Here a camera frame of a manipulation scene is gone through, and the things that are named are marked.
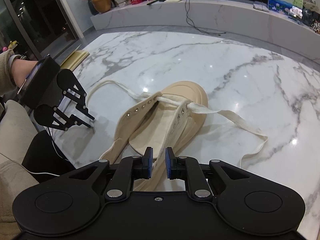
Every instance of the human hand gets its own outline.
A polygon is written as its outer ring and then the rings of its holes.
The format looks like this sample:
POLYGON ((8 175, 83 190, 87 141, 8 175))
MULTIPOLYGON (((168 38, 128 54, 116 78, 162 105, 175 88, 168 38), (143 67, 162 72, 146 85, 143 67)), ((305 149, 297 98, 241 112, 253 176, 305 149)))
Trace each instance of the human hand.
POLYGON ((11 75, 14 82, 20 88, 37 61, 15 59, 11 64, 11 75))

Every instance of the shoelace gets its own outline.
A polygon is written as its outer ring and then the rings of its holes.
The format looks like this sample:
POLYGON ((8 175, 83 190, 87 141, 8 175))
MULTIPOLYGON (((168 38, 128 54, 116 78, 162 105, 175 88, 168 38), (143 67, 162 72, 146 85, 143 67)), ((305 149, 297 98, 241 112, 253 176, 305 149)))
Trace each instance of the shoelace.
MULTIPOLYGON (((142 92, 141 94, 136 94, 131 89, 129 89, 126 85, 124 85, 120 82, 117 82, 114 80, 102 80, 102 81, 98 82, 93 87, 93 89, 88 93, 87 98, 86 98, 86 104, 88 104, 92 94, 97 89, 99 89, 100 87, 104 86, 107 83, 113 83, 113 84, 118 85, 124 91, 126 91, 129 96, 131 96, 132 98, 137 99, 137 100, 142 100, 142 99, 148 98, 153 95, 148 92, 142 92)), ((181 102, 174 101, 174 100, 171 100, 171 99, 165 98, 165 97, 156 97, 156 100, 159 102, 173 105, 173 106, 180 106, 181 105, 181 102)), ((263 142, 260 143, 251 153, 242 156, 242 158, 240 159, 240 161, 238 163, 239 167, 241 167, 241 161, 244 157, 247 157, 249 155, 255 155, 258 152, 260 152, 261 149, 263 148, 264 144, 268 141, 268 136, 263 134, 260 131, 260 129, 252 127, 243 118, 241 118, 238 114, 234 113, 233 111, 230 111, 230 110, 211 110, 211 109, 207 108, 206 106, 203 106, 203 105, 200 105, 200 104, 197 104, 194 102, 188 103, 187 107, 188 107, 188 110, 190 110, 191 112, 193 112, 195 114, 220 114, 220 115, 226 117, 228 120, 235 123, 236 125, 238 125, 239 127, 241 127, 242 129, 247 130, 248 132, 257 135, 259 138, 261 138, 263 140, 263 142)))

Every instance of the black cable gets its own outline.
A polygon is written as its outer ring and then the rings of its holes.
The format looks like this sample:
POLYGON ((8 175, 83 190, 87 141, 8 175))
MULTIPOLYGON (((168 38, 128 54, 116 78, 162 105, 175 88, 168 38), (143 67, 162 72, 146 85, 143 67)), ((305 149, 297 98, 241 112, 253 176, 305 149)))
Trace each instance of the black cable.
POLYGON ((207 32, 207 31, 204 31, 204 30, 200 30, 198 27, 195 26, 195 23, 193 22, 193 20, 189 17, 189 11, 190 11, 190 0, 188 2, 188 5, 189 5, 189 8, 187 9, 187 1, 184 3, 184 8, 186 9, 186 22, 188 25, 190 25, 191 27, 194 27, 197 31, 201 32, 201 33, 206 33, 206 34, 209 34, 209 35, 217 35, 217 36, 221 36, 221 34, 225 34, 225 32, 223 33, 210 33, 210 32, 207 32))

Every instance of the painting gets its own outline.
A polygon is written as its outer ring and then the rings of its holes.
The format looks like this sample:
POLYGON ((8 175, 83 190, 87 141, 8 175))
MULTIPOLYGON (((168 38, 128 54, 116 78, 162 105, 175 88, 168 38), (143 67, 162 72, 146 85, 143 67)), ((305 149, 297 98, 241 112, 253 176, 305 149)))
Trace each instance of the painting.
POLYGON ((303 0, 269 0, 268 3, 269 10, 287 15, 292 6, 295 6, 301 10, 303 6, 303 0))

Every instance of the white marble tile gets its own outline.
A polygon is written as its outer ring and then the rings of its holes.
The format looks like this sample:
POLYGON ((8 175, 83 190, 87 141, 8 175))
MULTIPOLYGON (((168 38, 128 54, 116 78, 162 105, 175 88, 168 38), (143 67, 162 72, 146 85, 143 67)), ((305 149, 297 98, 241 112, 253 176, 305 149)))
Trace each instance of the white marble tile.
MULTIPOLYGON (((299 232, 315 240, 320 225, 320 75, 301 63, 252 45, 188 33, 106 33, 86 48, 90 56, 75 70, 89 92, 97 81, 117 80, 136 93, 156 92, 173 82, 200 84, 209 107, 228 109, 269 136, 263 150, 242 168, 296 190, 306 214, 299 232)), ((88 104, 95 133, 84 126, 56 132, 55 141, 76 166, 93 162, 113 141, 118 118, 135 104, 121 88, 106 85, 88 104)), ((66 114, 82 115, 71 106, 66 114)), ((200 163, 220 159, 237 165, 260 139, 219 115, 208 115, 179 154, 200 163)), ((123 156, 133 155, 127 147, 123 156)), ((183 189, 163 177, 158 190, 183 189)))

